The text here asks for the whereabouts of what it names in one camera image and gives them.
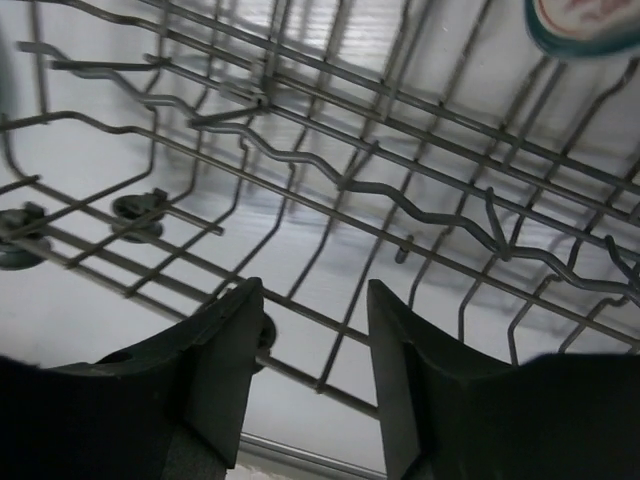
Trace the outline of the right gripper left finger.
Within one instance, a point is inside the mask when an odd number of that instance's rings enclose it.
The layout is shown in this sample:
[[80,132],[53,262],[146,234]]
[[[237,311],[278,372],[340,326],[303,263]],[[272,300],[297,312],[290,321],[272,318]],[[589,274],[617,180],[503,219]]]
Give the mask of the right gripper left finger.
[[95,363],[1,361],[5,479],[222,479],[234,468],[262,283]]

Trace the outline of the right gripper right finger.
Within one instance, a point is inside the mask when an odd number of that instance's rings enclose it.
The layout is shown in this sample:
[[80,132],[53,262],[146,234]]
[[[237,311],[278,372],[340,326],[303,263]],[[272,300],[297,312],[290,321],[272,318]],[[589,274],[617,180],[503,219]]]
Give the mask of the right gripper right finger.
[[391,479],[635,479],[639,360],[545,354],[513,366],[414,313],[383,282],[367,319]]

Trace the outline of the white plate green lettered rim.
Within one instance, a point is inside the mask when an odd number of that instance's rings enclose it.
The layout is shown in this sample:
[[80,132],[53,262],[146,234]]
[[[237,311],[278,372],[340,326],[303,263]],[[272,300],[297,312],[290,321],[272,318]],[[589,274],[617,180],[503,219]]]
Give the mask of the white plate green lettered rim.
[[600,58],[639,50],[637,0],[530,0],[524,19],[548,56]]

